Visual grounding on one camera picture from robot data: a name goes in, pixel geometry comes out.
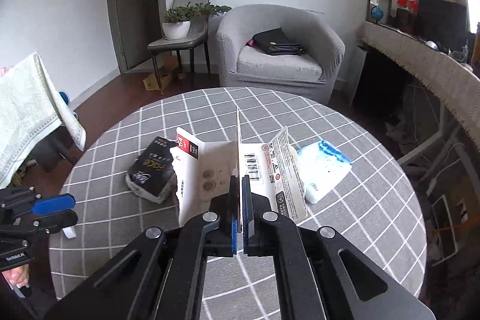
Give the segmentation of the person's left hand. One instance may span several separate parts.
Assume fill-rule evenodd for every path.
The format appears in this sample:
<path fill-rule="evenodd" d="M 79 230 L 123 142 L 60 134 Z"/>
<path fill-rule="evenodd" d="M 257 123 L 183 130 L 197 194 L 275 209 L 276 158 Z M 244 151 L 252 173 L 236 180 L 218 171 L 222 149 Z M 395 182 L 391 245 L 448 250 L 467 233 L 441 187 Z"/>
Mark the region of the person's left hand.
<path fill-rule="evenodd" d="M 8 271 L 2 271 L 2 275 L 11 286 L 22 288 L 29 284 L 29 265 L 26 264 Z"/>

